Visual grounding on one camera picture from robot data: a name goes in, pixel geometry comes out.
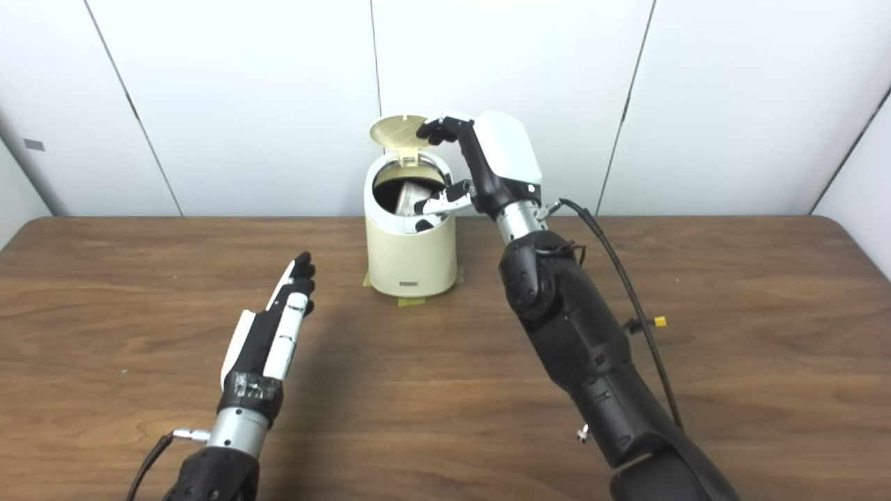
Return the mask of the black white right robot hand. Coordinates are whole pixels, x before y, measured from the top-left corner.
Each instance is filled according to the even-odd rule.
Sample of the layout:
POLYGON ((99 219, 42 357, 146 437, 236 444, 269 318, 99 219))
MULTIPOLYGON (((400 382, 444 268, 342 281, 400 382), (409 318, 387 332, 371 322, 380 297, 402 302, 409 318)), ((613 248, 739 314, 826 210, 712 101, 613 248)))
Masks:
POLYGON ((476 118, 443 112, 424 121, 416 136, 430 145, 458 143, 471 177, 415 202, 415 213, 472 207, 496 222, 505 242, 546 228, 537 216, 543 207, 543 173, 521 121, 498 111, 476 118))

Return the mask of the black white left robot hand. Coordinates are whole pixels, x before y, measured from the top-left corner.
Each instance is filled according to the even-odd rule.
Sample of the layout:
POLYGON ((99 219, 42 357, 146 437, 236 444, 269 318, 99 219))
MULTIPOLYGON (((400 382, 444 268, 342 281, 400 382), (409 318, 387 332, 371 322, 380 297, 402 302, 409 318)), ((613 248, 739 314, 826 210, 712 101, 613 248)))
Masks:
POLYGON ((304 251, 290 261, 264 310, 242 311, 221 369, 217 410, 251 411, 268 428, 274 425, 300 328, 315 308, 315 273, 311 253, 304 251))

